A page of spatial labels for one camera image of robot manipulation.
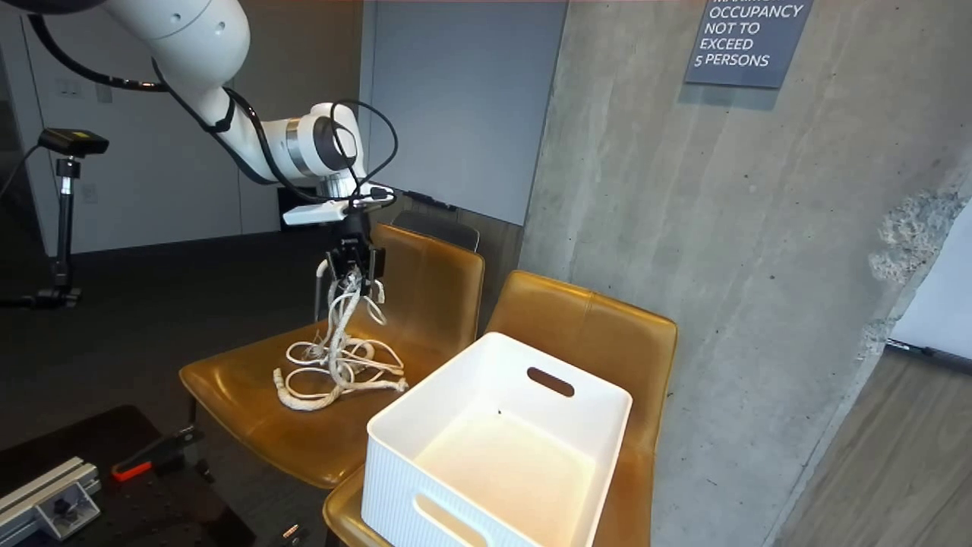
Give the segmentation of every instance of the occupancy sign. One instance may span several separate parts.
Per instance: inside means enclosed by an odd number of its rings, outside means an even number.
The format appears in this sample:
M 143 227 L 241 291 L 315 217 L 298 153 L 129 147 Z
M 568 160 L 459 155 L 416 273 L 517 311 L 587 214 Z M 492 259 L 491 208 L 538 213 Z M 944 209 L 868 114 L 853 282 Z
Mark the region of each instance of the occupancy sign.
M 783 85 L 814 0 L 709 0 L 685 82 Z

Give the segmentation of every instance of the chair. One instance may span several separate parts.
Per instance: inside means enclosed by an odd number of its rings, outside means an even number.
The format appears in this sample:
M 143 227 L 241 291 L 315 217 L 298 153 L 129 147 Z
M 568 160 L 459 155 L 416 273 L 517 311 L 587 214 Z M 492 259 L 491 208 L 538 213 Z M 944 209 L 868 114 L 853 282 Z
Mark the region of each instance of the chair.
M 408 209 L 402 211 L 392 221 L 392 226 L 435 237 L 472 252 L 476 252 L 479 248 L 479 231 L 472 226 L 418 211 Z
M 567 283 L 513 272 L 487 331 L 507 334 L 615 383 L 634 399 L 594 544 L 648 544 L 655 445 L 677 327 L 665 317 Z M 361 518 L 364 468 L 328 496 L 324 518 L 350 547 L 389 544 Z
M 457 246 L 391 226 L 379 224 L 371 235 L 386 249 L 382 310 L 388 324 L 373 322 L 360 306 L 347 330 L 389 344 L 404 361 L 408 382 L 416 384 L 475 340 L 484 262 Z M 307 275 L 309 283 L 313 273 Z M 326 329 L 321 322 L 232 349 L 183 368 L 180 377 L 194 400 L 247 448 L 305 483 L 332 489 L 365 461 L 367 421 L 399 394 L 348 393 L 310 413 L 284 407 L 273 370 L 292 370 L 284 357 L 287 347 Z M 303 376 L 313 378 L 295 378 L 302 392 L 333 386 L 324 375 Z

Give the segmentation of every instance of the wooden floor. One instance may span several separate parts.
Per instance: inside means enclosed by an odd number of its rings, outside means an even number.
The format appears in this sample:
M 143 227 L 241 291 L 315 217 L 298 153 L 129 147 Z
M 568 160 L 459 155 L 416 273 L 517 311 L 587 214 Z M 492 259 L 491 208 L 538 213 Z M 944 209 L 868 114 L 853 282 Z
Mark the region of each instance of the wooden floor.
M 490 315 L 493 314 L 493 308 L 500 298 L 506 276 L 516 269 L 520 260 L 523 227 L 458 207 L 453 211 L 433 207 L 419 203 L 408 196 L 401 196 L 394 204 L 371 213 L 371 222 L 391 224 L 392 220 L 406 209 L 453 220 L 479 231 L 478 252 L 486 261 L 482 303 L 479 307 L 479 332 L 481 333 L 486 328 Z
M 972 546 L 972 376 L 887 350 L 777 545 Z

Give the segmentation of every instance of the chair seat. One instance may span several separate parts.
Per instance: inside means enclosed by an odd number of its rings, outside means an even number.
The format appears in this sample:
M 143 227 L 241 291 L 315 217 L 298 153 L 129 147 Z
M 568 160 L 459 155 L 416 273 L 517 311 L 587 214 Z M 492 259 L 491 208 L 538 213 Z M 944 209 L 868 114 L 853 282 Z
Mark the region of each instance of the chair seat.
M 622 450 L 594 538 L 596 547 L 644 547 L 651 532 L 653 457 Z M 324 503 L 324 520 L 348 547 L 393 547 L 362 519 L 365 467 L 338 485 Z
M 296 368 L 284 351 L 326 330 L 326 322 L 302 327 L 197 361 L 179 376 L 199 404 L 247 448 L 280 470 L 329 490 L 365 461 L 368 420 L 399 394 L 390 389 L 347 393 L 316 412 L 298 412 L 281 404 L 273 388 L 273 370 L 280 368 L 286 376 Z M 349 334 L 380 338 L 362 329 L 349 329 Z M 410 385 L 452 357 L 442 349 L 419 346 L 414 339 L 396 340 L 394 349 L 405 363 Z M 391 359 L 382 350 L 376 358 Z M 315 373 L 297 375 L 292 385 L 301 392 L 333 387 L 328 377 Z

